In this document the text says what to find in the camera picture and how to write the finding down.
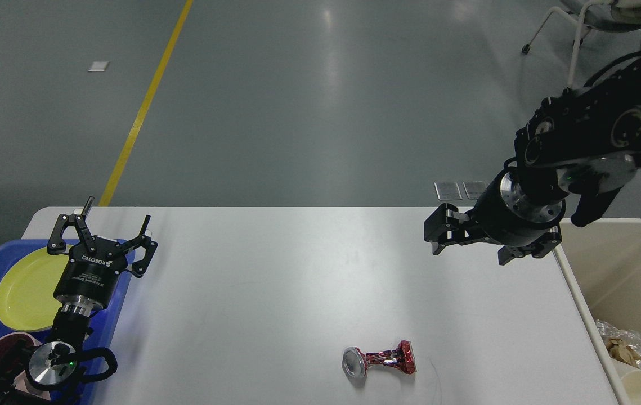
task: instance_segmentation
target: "yellow plate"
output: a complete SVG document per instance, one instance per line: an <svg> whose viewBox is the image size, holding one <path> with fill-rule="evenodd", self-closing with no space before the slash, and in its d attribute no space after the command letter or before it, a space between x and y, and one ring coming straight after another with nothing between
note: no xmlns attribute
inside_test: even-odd
<svg viewBox="0 0 641 405"><path fill-rule="evenodd" d="M38 249L20 259L0 283L0 321L10 329L37 332L49 329L60 307L52 296L68 263L65 254Z"/></svg>

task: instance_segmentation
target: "white bin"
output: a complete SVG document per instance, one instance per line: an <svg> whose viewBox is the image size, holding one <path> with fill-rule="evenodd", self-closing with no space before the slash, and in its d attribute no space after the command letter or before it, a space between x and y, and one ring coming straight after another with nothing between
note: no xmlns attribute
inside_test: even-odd
<svg viewBox="0 0 641 405"><path fill-rule="evenodd" d="M595 320L641 331L641 219L561 223L564 252Z"/></svg>

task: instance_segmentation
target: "white paper cup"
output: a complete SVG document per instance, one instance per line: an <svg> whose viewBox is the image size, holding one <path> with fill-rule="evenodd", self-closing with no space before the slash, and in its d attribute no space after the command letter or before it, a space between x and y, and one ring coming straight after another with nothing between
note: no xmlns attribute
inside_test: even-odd
<svg viewBox="0 0 641 405"><path fill-rule="evenodd" d="M611 360L631 402L633 405L641 405L641 370L616 359Z"/></svg>

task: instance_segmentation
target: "yellow floor line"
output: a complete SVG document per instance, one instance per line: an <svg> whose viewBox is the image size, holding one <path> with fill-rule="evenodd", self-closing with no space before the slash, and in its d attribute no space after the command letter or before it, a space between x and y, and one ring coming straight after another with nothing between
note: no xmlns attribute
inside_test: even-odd
<svg viewBox="0 0 641 405"><path fill-rule="evenodd" d="M107 207L108 205L110 205L110 201L113 199L115 188L118 186L120 176L122 176L123 171L125 170L125 164L128 162L130 152L133 150L133 145L135 145L135 140L138 137L140 128L142 128L142 123L143 121L145 121L145 115L147 115L147 111L150 108L151 103L153 102L155 92L158 90L160 80L163 79L165 67L168 66L168 61L169 59L171 59L171 54L173 54L173 49L176 46L176 42L178 42L178 36L181 34L181 30L183 30L183 24L185 23L187 13L189 13L191 7L192 0L186 0L183 11L181 12L181 16L178 18L178 22L176 23L176 28L173 30L171 39L168 41L168 45L165 47L163 57L160 59L160 64L158 64L158 68L155 69L153 81L150 82L150 87L148 87L147 93L145 93L145 99L142 100L142 105L140 105L138 115L137 117L135 117L135 122L133 122L132 128L130 128L128 138L125 139L125 145L123 146L122 151L120 151L118 161L115 162L115 167L113 169L113 172L110 174L110 179L107 180L105 191L102 192L100 203L97 205L99 207Z"/></svg>

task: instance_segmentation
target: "black cable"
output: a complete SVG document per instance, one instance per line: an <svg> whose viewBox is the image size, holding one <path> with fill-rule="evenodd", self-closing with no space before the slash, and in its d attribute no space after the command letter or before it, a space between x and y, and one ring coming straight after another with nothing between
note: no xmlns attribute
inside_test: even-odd
<svg viewBox="0 0 641 405"><path fill-rule="evenodd" d="M513 158L510 158L510 159L504 161L503 162L503 168L507 170L508 167L510 167L510 164L513 163L514 161L517 162L518 158L513 157Z"/></svg>
<svg viewBox="0 0 641 405"><path fill-rule="evenodd" d="M633 57L638 57L638 56L641 56L641 51L632 52L627 55L623 55L618 59L615 59L615 61L610 62L610 64L607 64L606 67L603 67L602 69L600 69L600 71L596 72L593 76L591 76L590 79L588 79L587 82L585 82L583 87L592 86L593 84L595 84L596 80L600 79L600 77L603 76L603 74L605 74L607 71L613 69L614 66L621 64L622 62L625 62L628 59L633 59Z"/></svg>

